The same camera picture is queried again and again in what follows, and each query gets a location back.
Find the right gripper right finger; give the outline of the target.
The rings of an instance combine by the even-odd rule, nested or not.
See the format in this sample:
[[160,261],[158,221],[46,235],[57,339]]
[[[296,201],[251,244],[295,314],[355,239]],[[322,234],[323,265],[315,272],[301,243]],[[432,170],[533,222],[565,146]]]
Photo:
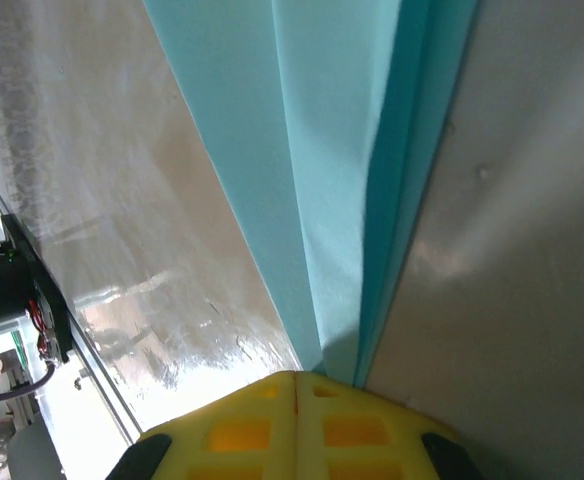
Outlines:
[[450,427],[314,373],[296,375],[297,480],[482,480]]

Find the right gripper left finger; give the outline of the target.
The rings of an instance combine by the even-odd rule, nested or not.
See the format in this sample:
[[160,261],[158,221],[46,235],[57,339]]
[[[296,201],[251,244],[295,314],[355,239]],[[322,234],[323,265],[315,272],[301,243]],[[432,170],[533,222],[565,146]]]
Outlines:
[[296,379],[279,372],[157,425],[105,480],[296,480]]

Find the light blue paper sheet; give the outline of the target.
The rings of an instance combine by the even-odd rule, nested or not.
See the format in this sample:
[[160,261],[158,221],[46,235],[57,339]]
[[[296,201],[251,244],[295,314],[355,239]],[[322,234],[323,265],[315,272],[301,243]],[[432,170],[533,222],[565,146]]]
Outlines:
[[143,0],[303,368],[362,386],[477,0]]

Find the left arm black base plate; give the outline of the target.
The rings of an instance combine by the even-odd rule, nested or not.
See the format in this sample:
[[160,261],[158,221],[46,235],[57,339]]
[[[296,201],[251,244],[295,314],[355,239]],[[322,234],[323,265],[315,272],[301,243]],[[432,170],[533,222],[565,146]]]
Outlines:
[[1,221],[8,241],[27,265],[34,288],[34,302],[41,317],[42,335],[50,345],[49,355],[60,363],[67,363],[73,338],[66,301],[16,217],[6,214]]

